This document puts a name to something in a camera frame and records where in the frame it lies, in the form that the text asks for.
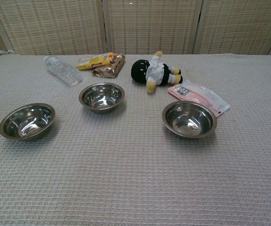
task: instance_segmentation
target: plush doll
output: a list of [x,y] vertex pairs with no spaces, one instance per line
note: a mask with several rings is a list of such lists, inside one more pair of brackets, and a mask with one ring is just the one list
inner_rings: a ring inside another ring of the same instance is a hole
[[139,83],[146,83],[147,93],[153,93],[155,86],[167,83],[176,85],[183,82],[181,70],[167,66],[159,61],[162,52],[156,52],[151,61],[138,60],[131,68],[131,77]]

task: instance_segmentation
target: snack bar wrapper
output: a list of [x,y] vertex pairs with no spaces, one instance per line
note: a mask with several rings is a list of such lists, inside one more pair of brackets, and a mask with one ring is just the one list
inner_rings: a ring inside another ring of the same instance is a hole
[[104,65],[110,65],[113,62],[113,53],[103,53],[95,55],[94,57],[80,58],[76,65],[76,68],[80,71],[100,67]]
[[114,54],[113,62],[110,65],[95,68],[93,71],[93,75],[102,78],[116,78],[124,64],[124,61],[124,54]]
[[209,108],[216,117],[230,108],[230,105],[222,100],[215,92],[203,86],[186,80],[168,88],[168,92],[180,100],[189,100],[202,104]]

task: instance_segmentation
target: gray tablecloth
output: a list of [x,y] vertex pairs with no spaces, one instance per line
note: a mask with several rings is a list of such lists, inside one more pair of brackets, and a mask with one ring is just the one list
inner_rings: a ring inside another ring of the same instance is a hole
[[[0,56],[0,121],[43,102],[56,117],[32,143],[0,135],[0,225],[271,226],[271,56],[164,55],[184,78],[231,107],[215,135],[180,140],[163,125],[176,99],[167,87],[147,95],[127,55],[116,79],[84,72],[69,87],[49,74],[43,56]],[[79,56],[60,56],[75,64]],[[110,81],[126,93],[108,115],[85,109],[78,95]]]

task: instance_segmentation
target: metal bowl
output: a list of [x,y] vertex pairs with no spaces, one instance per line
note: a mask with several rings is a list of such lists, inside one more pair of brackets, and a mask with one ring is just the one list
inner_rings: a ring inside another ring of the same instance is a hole
[[0,134],[12,140],[34,141],[42,138],[55,117],[52,106],[29,104],[10,112],[0,122]]
[[100,83],[86,87],[79,95],[79,101],[95,113],[104,114],[119,105],[125,92],[114,83]]
[[167,105],[162,118],[169,130],[183,138],[206,137],[217,127],[214,114],[192,101],[177,101]]

